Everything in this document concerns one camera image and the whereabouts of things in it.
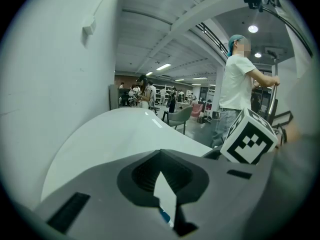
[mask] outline pink chair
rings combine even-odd
[[[203,108],[203,104],[195,104],[193,103],[192,104],[192,112],[191,112],[191,116],[194,117],[194,118],[197,118],[198,120],[198,116],[200,116],[200,113],[201,113],[201,110]]]

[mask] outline chair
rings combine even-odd
[[[191,112],[191,116],[194,118],[198,118],[198,116],[200,116],[200,113],[202,111],[203,108],[203,104],[193,104],[192,106],[192,112]]]
[[[187,106],[176,113],[165,112],[167,114],[166,118],[167,118],[168,126],[175,126],[174,129],[177,129],[177,126],[183,125],[183,135],[184,135],[186,132],[186,121],[189,120],[192,109],[193,109],[192,106]]]

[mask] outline black slot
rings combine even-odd
[[[83,193],[75,193],[47,222],[55,230],[65,234],[75,221],[90,196]]]
[[[237,176],[246,180],[249,180],[252,176],[252,173],[244,172],[244,171],[239,171],[239,170],[228,170],[227,174]]]

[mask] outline black metal railing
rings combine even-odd
[[[208,38],[212,40],[212,42],[219,48],[219,50],[223,53],[223,55],[228,58],[227,52],[228,50],[225,48],[223,43],[220,41],[220,39],[211,31],[210,28],[206,26],[203,22],[196,25],[196,28],[201,30],[203,34],[205,34]]]

